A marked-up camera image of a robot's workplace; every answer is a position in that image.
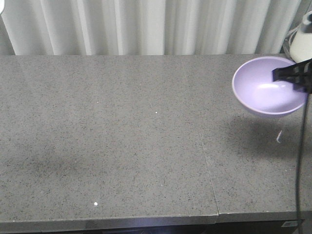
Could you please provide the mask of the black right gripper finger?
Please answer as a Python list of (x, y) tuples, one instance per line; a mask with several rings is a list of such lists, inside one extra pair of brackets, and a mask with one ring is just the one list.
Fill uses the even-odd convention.
[(312, 60), (294, 65), (276, 68), (272, 71), (273, 82), (285, 81), (292, 83), (296, 89), (302, 88), (305, 93), (312, 92)]

